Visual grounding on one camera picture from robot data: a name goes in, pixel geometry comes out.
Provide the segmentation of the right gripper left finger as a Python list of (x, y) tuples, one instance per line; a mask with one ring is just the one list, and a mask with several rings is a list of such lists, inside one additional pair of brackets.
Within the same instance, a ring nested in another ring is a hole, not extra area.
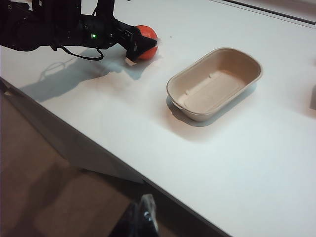
[(132, 202), (114, 227), (115, 237), (141, 237), (140, 203)]

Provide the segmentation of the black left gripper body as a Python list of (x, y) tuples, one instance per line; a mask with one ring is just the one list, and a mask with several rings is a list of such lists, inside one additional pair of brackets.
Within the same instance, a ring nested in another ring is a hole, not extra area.
[(129, 28), (113, 16), (81, 15), (79, 20), (78, 46), (107, 49), (118, 42), (121, 32)]

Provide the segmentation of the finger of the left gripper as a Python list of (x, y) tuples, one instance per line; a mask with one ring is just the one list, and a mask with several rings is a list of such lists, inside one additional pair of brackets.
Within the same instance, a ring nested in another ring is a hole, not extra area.
[(156, 32), (146, 25), (128, 26), (122, 36), (122, 46), (127, 51), (146, 51), (157, 46)]
[(140, 59), (140, 54), (141, 52), (139, 51), (138, 48), (134, 49), (128, 49), (126, 51), (126, 57), (125, 57), (125, 62), (128, 66), (134, 66), (137, 63), (141, 62)]

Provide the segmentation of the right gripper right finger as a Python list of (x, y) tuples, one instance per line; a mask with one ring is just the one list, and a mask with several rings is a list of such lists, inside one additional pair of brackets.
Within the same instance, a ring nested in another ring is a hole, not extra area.
[(138, 236), (158, 237), (156, 203), (152, 194), (142, 195), (138, 210)]

